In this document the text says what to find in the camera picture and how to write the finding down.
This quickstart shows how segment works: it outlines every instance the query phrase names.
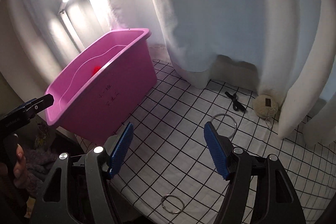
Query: black handle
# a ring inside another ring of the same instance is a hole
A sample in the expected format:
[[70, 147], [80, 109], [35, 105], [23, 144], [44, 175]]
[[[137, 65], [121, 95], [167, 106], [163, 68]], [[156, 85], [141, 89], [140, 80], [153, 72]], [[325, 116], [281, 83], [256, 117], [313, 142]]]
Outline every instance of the black handle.
[[13, 168], [16, 164], [17, 135], [15, 130], [30, 123], [35, 114], [50, 107], [54, 97], [46, 94], [41, 98], [34, 98], [15, 108], [0, 119], [0, 162], [8, 167], [8, 176], [14, 179]]
[[243, 220], [249, 194], [252, 158], [242, 149], [241, 154], [231, 151], [231, 157], [238, 163], [236, 173], [230, 180], [215, 224], [240, 224]]
[[266, 172], [258, 176], [250, 223], [304, 224], [305, 215], [294, 186], [280, 160], [276, 156], [275, 159], [268, 156]]
[[37, 197], [30, 224], [82, 224], [73, 217], [69, 197], [76, 187], [68, 182], [71, 176], [72, 159], [67, 153], [62, 153], [55, 161], [40, 195]]
[[99, 153], [92, 149], [85, 156], [85, 174], [92, 214], [96, 224], [122, 224], [101, 167], [108, 155], [105, 148]]
[[25, 191], [21, 191], [14, 186], [14, 166], [16, 164], [16, 149], [17, 149], [17, 135], [10, 134], [6, 138], [0, 141], [0, 162], [7, 165], [8, 178], [6, 181], [6, 188], [15, 197], [17, 204], [20, 207], [26, 206], [26, 196]]

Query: pink plastic tub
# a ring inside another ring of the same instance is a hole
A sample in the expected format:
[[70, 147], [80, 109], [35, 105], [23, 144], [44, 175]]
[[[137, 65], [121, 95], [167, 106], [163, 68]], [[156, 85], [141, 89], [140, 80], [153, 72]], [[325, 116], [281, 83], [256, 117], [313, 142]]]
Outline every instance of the pink plastic tub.
[[55, 100], [46, 109], [48, 125], [103, 145], [156, 84], [150, 35], [148, 29], [113, 30], [78, 55], [45, 92]]

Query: silver screw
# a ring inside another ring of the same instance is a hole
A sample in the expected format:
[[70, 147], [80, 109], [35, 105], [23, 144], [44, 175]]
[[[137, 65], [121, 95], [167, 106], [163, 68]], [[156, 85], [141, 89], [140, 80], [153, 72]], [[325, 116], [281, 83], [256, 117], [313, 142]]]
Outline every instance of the silver screw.
[[98, 153], [102, 152], [103, 150], [104, 150], [104, 148], [102, 146], [97, 146], [97, 147], [94, 148], [93, 152], [98, 154]]
[[273, 160], [273, 161], [277, 161], [278, 160], [278, 156], [274, 155], [274, 154], [268, 155], [268, 157], [269, 157], [270, 160]]
[[59, 155], [60, 160], [65, 160], [67, 157], [68, 157], [67, 153], [62, 153], [61, 155]]
[[240, 148], [240, 147], [235, 147], [233, 149], [233, 152], [236, 153], [236, 154], [242, 154], [243, 153], [243, 150]]

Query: beige fluffy ball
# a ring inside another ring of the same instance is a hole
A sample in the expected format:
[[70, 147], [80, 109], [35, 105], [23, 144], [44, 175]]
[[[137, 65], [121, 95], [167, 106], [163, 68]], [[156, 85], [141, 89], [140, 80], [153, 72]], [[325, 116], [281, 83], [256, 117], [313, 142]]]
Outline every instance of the beige fluffy ball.
[[269, 117], [274, 117], [278, 112], [278, 103], [271, 96], [260, 95], [254, 99], [253, 109], [258, 117], [267, 119]]

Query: wall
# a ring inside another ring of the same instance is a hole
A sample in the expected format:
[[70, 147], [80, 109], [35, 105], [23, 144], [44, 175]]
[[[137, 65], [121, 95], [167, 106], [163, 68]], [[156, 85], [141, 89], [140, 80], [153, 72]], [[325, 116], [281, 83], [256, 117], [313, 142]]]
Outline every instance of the wall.
[[[14, 92], [14, 90], [7, 83], [3, 75], [0, 73], [0, 116], [7, 114], [22, 103], [23, 101]], [[41, 122], [41, 120], [42, 119], [40, 117], [35, 117], [31, 120], [30, 124], [17, 131], [20, 139], [23, 142], [27, 141], [28, 145], [33, 144], [38, 130], [37, 123]]]

